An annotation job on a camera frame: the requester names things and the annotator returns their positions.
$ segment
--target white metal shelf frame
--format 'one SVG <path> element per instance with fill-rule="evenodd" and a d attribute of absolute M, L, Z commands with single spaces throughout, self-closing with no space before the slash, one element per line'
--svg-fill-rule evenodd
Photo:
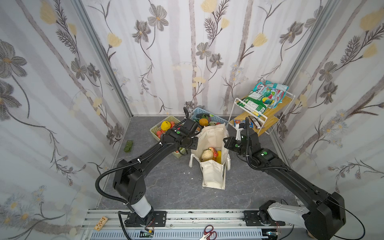
<path fill-rule="evenodd" d="M 291 103 L 293 102 L 293 100 L 295 99 L 295 95 L 290 93 L 290 92 L 285 92 L 286 95 L 289 95 L 290 98 L 292 98 L 292 100 L 290 101 L 290 103 L 287 104 L 287 106 L 285 107 L 285 110 L 283 111 L 283 114 L 281 115 L 281 117 L 277 120 L 277 122 L 273 125 L 272 129 L 268 132 L 268 129 L 265 130 L 265 133 L 270 135 L 271 132 L 275 129 L 275 126 L 278 124 L 278 122 L 280 121 L 280 119 L 284 116 L 284 114 L 286 113 L 286 111 L 288 110 L 288 108 L 291 106 Z M 248 107 L 250 110 L 246 109 L 245 107 L 242 107 L 242 106 L 239 106 L 237 105 L 238 103 L 243 103 L 246 107 Z M 231 114 L 229 114 L 229 118 L 228 118 L 228 124 L 231 125 L 233 128 L 235 128 L 235 125 L 230 123 L 231 121 L 231 117 L 232 117 L 232 113 L 233 113 L 233 109 L 235 108 L 235 105 L 238 106 L 239 108 L 243 109 L 244 111 L 246 111 L 247 113 L 249 113 L 250 115 L 252 115 L 253 117 L 257 118 L 260 122 L 263 123 L 263 125 L 261 126 L 261 128 L 259 129 L 259 131 L 257 133 L 259 133 L 262 129 L 263 129 L 263 126 L 265 125 L 265 123 L 267 122 L 268 120 L 268 117 L 265 116 L 263 113 L 257 111 L 256 109 L 252 108 L 250 105 L 248 105 L 247 103 L 243 102 L 240 98 L 235 98 L 235 100 L 233 101 L 233 106 L 232 106 L 232 110 L 231 110 Z M 259 114 L 259 116 L 256 116 L 254 115 L 253 112 L 256 112 Z"/>

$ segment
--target red scissors handle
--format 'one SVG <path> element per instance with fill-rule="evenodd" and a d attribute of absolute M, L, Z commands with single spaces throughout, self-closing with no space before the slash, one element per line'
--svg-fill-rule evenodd
<path fill-rule="evenodd" d="M 212 225 L 208 225 L 208 226 L 206 226 L 205 227 L 205 229 L 204 229 L 204 235 L 206 235 L 206 234 L 209 234 L 208 236 L 207 236 L 207 240 L 215 240 L 216 238 L 217 238 L 217 232 L 216 231 L 214 231 L 214 227 L 212 226 Z"/>

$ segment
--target wooden board with holes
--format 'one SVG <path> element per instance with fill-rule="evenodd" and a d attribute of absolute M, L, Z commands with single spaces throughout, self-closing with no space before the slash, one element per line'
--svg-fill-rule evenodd
<path fill-rule="evenodd" d="M 292 98 L 290 97 L 287 97 L 285 96 L 283 98 L 283 102 L 279 103 L 277 105 L 277 107 L 273 108 L 273 109 L 270 109 L 268 108 L 263 114 L 265 116 L 268 117 L 268 120 L 267 122 L 264 124 L 265 128 L 262 128 L 260 132 L 258 132 L 259 130 L 256 129 L 256 127 L 253 128 L 253 130 L 255 132 L 258 132 L 258 135 L 260 136 L 261 134 L 263 134 L 266 130 L 268 130 L 268 128 L 272 127 L 275 123 L 277 123 L 277 121 L 279 120 L 277 117 L 275 117 L 274 115 L 279 112 L 280 110 L 282 110 L 286 105 L 288 105 L 290 102 L 292 101 Z M 244 111 L 242 114 L 238 115 L 237 117 L 235 117 L 234 119 L 237 119 L 237 120 L 245 120 L 246 117 L 248 117 L 250 114 L 246 111 Z"/>

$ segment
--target gray table surface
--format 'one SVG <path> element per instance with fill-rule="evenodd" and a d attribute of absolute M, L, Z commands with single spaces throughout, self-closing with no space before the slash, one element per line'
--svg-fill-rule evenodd
<path fill-rule="evenodd" d="M 133 149 L 125 153 L 123 147 L 120 148 L 114 166 L 121 159 L 130 160 L 155 144 L 157 141 L 149 129 L 163 119 L 133 117 L 122 142 L 125 145 L 127 140 L 133 140 Z M 233 127 L 229 126 L 228 131 L 235 136 Z M 275 151 L 269 135 L 263 134 L 259 140 L 262 147 Z M 257 209 L 270 199 L 278 202 L 284 199 L 288 204 L 297 206 L 293 193 L 273 177 L 251 169 L 234 152 L 230 152 L 230 158 L 231 169 L 226 172 L 225 190 L 220 190 L 202 187 L 198 163 L 194 161 L 192 168 L 188 166 L 190 155 L 177 159 L 170 154 L 146 177 L 145 196 L 154 209 Z M 105 192 L 118 196 L 112 187 L 113 177 L 114 174 L 111 174 Z M 97 209 L 123 209 L 123 205 L 103 197 Z"/>

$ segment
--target yellow-green plastic basket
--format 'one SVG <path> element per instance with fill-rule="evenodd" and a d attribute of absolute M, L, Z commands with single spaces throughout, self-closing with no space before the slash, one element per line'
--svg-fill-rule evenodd
<path fill-rule="evenodd" d="M 165 119 L 163 119 L 161 122 L 159 122 L 158 124 L 156 124 L 154 127 L 152 127 L 149 131 L 152 133 L 152 136 L 157 140 L 157 141 L 160 141 L 160 138 L 157 137 L 156 135 L 156 132 L 157 131 L 161 131 L 161 123 L 164 122 L 164 121 L 174 121 L 175 124 L 178 124 L 180 122 L 180 120 L 178 120 L 177 118 L 175 118 L 174 116 L 169 116 L 169 117 L 166 117 Z M 187 151 L 185 150 L 185 148 L 182 148 L 181 149 L 181 152 L 183 154 L 187 154 Z M 173 155 L 175 155 L 175 157 L 177 158 L 180 158 L 181 156 L 183 156 L 181 153 L 179 152 L 173 152 L 172 153 Z"/>

